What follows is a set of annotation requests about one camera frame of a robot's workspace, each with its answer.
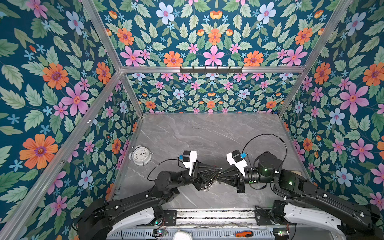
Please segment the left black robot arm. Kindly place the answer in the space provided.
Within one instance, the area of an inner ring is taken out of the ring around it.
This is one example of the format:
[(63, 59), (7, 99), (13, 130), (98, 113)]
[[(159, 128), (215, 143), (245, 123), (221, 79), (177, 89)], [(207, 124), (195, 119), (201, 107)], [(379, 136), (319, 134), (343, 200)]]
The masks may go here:
[(118, 222), (146, 209), (155, 211), (155, 218), (162, 217), (161, 206), (171, 202), (180, 193), (178, 187), (192, 184), (202, 190), (221, 172), (220, 167), (196, 162), (193, 172), (162, 171), (148, 190), (121, 200), (98, 199), (87, 207), (77, 221), (80, 240), (105, 240)]

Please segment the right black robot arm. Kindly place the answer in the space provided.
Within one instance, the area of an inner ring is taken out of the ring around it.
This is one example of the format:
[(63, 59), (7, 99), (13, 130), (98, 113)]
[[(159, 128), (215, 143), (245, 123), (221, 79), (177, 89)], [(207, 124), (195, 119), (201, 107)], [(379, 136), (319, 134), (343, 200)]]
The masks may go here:
[(227, 154), (231, 167), (221, 172), (218, 182), (245, 192), (246, 184), (271, 184), (272, 191), (283, 198), (274, 206), (276, 219), (300, 223), (345, 236), (348, 240), (382, 240), (384, 232), (377, 222), (381, 218), (376, 206), (359, 206), (337, 197), (282, 168), (283, 161), (270, 152), (256, 158), (257, 167), (248, 167), (246, 154)]

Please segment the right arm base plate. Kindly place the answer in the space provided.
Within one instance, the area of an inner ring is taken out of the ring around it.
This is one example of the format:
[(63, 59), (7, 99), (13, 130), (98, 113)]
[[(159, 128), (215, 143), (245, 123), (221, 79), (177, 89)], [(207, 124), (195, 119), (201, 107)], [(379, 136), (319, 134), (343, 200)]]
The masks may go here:
[(275, 223), (270, 213), (264, 209), (255, 208), (255, 219), (258, 226), (279, 225)]

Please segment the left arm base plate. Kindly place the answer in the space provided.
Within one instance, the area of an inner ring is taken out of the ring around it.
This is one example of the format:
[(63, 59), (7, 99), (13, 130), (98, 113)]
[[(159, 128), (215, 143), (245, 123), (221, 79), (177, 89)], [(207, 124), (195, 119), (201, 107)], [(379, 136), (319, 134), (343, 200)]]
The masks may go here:
[(175, 226), (177, 222), (177, 210), (161, 210), (156, 217), (155, 226)]

